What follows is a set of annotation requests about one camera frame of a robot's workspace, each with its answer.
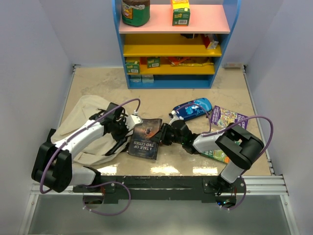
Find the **dark Tale of Two Cities book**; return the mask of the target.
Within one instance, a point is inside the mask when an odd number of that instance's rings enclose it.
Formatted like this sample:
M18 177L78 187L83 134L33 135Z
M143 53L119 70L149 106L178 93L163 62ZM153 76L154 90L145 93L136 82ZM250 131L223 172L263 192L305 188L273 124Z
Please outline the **dark Tale of Two Cities book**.
M159 131L162 119L153 118L143 119L142 121L141 124L136 125L134 128L127 152L131 156L156 160L158 143L151 141L150 138Z

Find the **blue pencil case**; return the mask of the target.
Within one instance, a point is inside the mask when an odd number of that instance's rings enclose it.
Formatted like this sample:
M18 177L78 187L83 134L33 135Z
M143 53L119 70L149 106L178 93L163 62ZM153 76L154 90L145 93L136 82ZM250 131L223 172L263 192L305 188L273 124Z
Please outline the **blue pencil case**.
M181 106L192 103L196 105L186 106L179 110ZM173 110L177 113L179 117L182 117L184 121L188 121L206 115L205 111L202 108L198 107L198 105L202 106L207 113L211 112L212 110L212 104L207 98L204 97L175 106Z

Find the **green Treehouse book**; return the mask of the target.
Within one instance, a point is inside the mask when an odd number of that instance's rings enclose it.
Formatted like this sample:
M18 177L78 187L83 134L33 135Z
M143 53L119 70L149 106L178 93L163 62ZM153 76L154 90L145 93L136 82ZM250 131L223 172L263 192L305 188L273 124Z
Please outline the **green Treehouse book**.
M222 150L209 150L201 153L201 155L223 164L228 164L230 161L230 158Z

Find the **purple Treehouse book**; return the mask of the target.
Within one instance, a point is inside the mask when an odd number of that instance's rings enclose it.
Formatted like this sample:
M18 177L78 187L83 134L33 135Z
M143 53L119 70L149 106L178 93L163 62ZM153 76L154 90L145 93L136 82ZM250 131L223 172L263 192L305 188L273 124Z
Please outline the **purple Treehouse book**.
M247 118L247 116L243 114L215 105L211 113L210 121L220 128L226 128L230 123L235 123L245 118Z

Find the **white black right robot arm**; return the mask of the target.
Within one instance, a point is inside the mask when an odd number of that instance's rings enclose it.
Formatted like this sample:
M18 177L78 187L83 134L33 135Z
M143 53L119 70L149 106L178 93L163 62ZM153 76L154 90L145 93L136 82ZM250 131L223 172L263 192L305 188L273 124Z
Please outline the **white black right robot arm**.
M235 181L262 155L264 143L239 125L231 123L219 134L202 135L192 133L183 120L164 123L151 141L164 145L178 143L189 154L202 154L210 150L221 150L229 162L211 183L218 192L230 192Z

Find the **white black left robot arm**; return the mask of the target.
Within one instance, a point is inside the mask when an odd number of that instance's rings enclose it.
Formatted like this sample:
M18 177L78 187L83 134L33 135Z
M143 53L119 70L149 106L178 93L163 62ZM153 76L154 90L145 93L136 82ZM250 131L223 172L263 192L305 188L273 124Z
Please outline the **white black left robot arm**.
M38 150L31 178L40 193L63 192L68 186L85 186L90 192L101 188L101 173L91 164L74 165L74 159L90 144L104 139L103 157L112 160L130 142L135 126L142 123L138 112L128 115L122 105L109 103L59 141L46 141Z

